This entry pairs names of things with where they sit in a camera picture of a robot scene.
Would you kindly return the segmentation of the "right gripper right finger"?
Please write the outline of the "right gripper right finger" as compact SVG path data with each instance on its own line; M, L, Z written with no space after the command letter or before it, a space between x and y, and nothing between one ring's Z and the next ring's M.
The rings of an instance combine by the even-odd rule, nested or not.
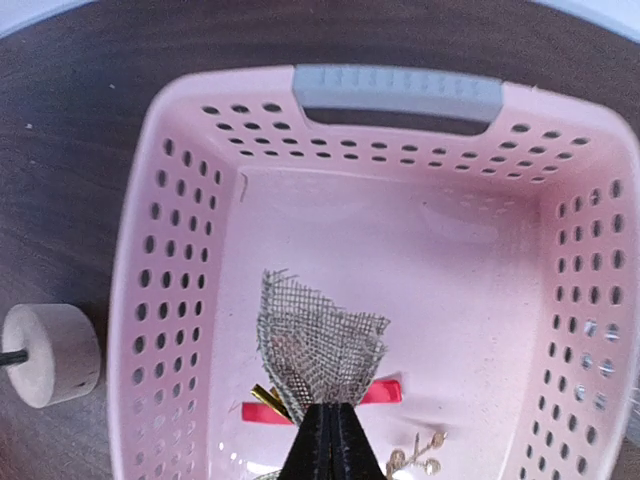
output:
M331 473L336 480L384 480L376 456L354 407L348 403L331 406Z

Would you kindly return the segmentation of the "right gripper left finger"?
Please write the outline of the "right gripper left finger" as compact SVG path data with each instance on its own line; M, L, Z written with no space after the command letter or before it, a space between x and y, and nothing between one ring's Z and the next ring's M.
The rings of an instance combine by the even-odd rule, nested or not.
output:
M304 416L280 471L280 480L331 478L330 404L313 404Z

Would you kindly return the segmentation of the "burlap bow red ribbon ornament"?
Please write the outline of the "burlap bow red ribbon ornament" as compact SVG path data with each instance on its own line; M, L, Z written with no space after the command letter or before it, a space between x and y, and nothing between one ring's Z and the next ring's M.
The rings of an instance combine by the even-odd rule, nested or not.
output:
M348 403L356 412L386 354L383 335L389 323L384 316L336 305L286 270L263 272L258 351L297 433L313 404ZM407 467L438 474L440 462L427 454L445 439L445 433L437 432L428 443L416 440L410 454L393 450L384 465L378 462L385 479Z

